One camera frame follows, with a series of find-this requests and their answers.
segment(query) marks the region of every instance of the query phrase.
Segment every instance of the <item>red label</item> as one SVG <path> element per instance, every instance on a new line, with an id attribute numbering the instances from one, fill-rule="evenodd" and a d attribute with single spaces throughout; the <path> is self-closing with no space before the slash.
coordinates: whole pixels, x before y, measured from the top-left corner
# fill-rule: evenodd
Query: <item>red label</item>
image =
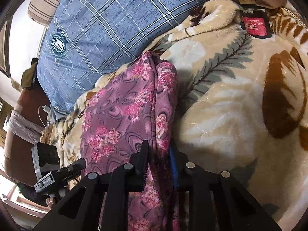
<path id="1" fill-rule="evenodd" d="M 243 17 L 246 30 L 251 35 L 266 36 L 266 27 L 263 18 Z"/>

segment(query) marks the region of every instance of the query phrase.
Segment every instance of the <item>striped cushion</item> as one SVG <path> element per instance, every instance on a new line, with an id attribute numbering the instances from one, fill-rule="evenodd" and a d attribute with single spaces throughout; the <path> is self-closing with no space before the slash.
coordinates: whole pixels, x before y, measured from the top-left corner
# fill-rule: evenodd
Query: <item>striped cushion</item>
<path id="1" fill-rule="evenodd" d="M 48 26 L 59 2 L 60 0 L 31 0 L 28 7 L 28 15 L 37 23 Z"/>

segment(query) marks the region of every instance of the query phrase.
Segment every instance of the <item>striped fabric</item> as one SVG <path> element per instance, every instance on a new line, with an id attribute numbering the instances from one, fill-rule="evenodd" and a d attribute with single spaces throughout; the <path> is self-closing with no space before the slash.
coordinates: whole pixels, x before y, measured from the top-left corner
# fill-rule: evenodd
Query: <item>striped fabric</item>
<path id="1" fill-rule="evenodd" d="M 60 0 L 31 0 L 28 15 L 37 23 L 48 26 L 54 17 L 59 2 Z"/>
<path id="2" fill-rule="evenodd" d="M 51 104 L 70 112 L 101 75 L 134 61 L 205 1 L 61 0 L 37 67 Z"/>

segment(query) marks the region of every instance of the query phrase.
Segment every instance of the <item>blue plaid bedding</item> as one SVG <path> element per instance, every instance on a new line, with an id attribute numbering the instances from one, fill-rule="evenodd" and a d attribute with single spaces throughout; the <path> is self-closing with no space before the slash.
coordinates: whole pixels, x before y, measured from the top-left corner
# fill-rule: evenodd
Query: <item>blue plaid bedding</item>
<path id="1" fill-rule="evenodd" d="M 134 61 L 205 1 L 61 0 L 37 67 L 51 104 L 70 112 L 101 75 Z"/>

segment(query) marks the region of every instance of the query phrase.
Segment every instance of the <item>purple floral fabric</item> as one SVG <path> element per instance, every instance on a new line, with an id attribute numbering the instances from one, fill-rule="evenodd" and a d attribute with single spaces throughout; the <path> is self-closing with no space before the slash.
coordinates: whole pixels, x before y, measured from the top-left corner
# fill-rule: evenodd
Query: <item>purple floral fabric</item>
<path id="1" fill-rule="evenodd" d="M 128 230 L 179 230 L 168 146 L 177 104 L 177 72 L 154 52 L 146 52 L 88 103 L 83 122 L 83 176 L 112 172 L 150 144 L 147 184 L 129 194 Z"/>

